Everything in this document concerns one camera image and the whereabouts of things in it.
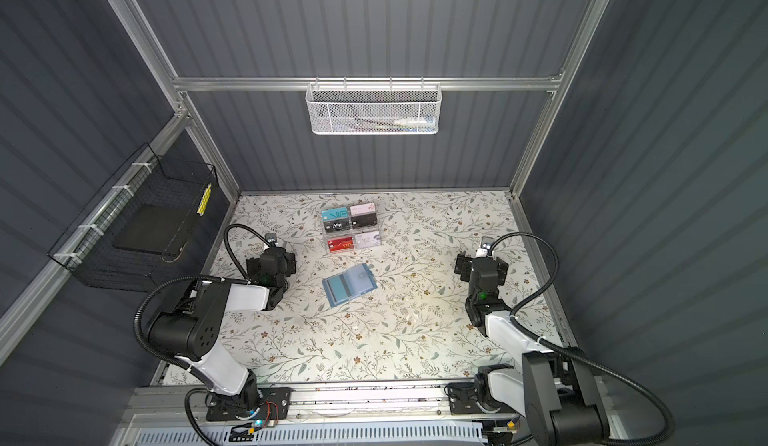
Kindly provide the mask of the clear acrylic card display stand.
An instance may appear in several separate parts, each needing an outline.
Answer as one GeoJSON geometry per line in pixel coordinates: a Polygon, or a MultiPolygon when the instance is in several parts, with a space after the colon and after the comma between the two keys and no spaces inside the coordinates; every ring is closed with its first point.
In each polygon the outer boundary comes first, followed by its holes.
{"type": "MultiPolygon", "coordinates": [[[[328,240],[328,238],[334,238],[334,237],[339,237],[339,236],[348,236],[348,235],[354,236],[356,233],[368,232],[368,231],[373,231],[373,230],[379,230],[380,233],[381,233],[381,228],[380,228],[380,225],[379,225],[379,215],[378,215],[378,208],[377,208],[377,206],[376,206],[376,212],[375,213],[378,216],[378,224],[376,226],[360,228],[360,229],[353,229],[352,228],[352,230],[342,231],[342,232],[336,233],[336,234],[326,234],[325,233],[324,227],[323,227],[323,221],[322,221],[322,217],[321,217],[321,213],[320,213],[321,224],[322,224],[322,229],[323,229],[323,233],[324,233],[324,241],[325,241],[325,245],[326,245],[327,249],[328,249],[328,246],[327,246],[326,241],[328,240]]],[[[361,249],[354,248],[354,250],[346,250],[346,251],[340,251],[340,252],[330,252],[329,249],[328,249],[328,251],[330,253],[341,253],[341,252],[356,251],[356,250],[361,250],[361,249]]]]}

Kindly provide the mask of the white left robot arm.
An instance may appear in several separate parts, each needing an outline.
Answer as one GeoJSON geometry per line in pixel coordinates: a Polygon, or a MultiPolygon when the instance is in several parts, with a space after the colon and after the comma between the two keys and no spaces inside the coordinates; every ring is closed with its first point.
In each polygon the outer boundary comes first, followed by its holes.
{"type": "Polygon", "coordinates": [[[188,297],[158,312],[142,328],[148,303],[157,287],[134,316],[134,332],[145,350],[174,364],[201,381],[208,391],[222,396],[243,395],[254,378],[219,341],[224,316],[233,311],[270,311],[282,300],[288,278],[297,270],[296,256],[282,246],[271,246],[246,264],[246,277],[184,277],[164,283],[166,288],[188,286],[188,297]]]}

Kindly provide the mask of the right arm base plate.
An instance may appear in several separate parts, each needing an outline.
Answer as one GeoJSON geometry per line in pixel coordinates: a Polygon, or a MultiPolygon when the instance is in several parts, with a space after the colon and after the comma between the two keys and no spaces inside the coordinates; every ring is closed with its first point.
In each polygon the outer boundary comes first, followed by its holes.
{"type": "Polygon", "coordinates": [[[488,399],[479,392],[474,382],[451,382],[443,387],[443,393],[452,415],[515,414],[503,403],[488,399]]]}

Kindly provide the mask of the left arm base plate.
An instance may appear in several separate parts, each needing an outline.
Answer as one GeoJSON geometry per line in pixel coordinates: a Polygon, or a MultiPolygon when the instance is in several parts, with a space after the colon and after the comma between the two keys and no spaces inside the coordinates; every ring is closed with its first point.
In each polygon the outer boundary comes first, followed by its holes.
{"type": "Polygon", "coordinates": [[[293,390],[289,387],[259,388],[239,395],[226,396],[208,393],[205,404],[209,422],[253,420],[280,421],[287,417],[293,390]]]}

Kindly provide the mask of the blue leather card wallet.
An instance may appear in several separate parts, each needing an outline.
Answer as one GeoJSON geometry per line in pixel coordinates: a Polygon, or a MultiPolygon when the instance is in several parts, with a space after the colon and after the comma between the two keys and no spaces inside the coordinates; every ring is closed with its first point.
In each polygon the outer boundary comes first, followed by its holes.
{"type": "Polygon", "coordinates": [[[336,307],[375,290],[377,282],[369,266],[361,263],[324,278],[322,286],[329,305],[336,307]]]}

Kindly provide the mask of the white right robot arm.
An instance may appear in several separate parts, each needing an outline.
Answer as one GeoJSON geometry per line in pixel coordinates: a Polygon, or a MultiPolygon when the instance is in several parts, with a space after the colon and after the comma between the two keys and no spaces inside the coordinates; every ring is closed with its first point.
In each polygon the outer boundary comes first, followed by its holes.
{"type": "Polygon", "coordinates": [[[609,421],[589,367],[528,337],[512,323],[514,316],[499,292],[507,270],[501,259],[463,253],[454,266],[454,273],[468,284],[465,310],[471,325],[512,358],[510,365],[478,370],[478,403],[491,410],[507,406],[521,414],[540,445],[607,439],[609,421]]]}

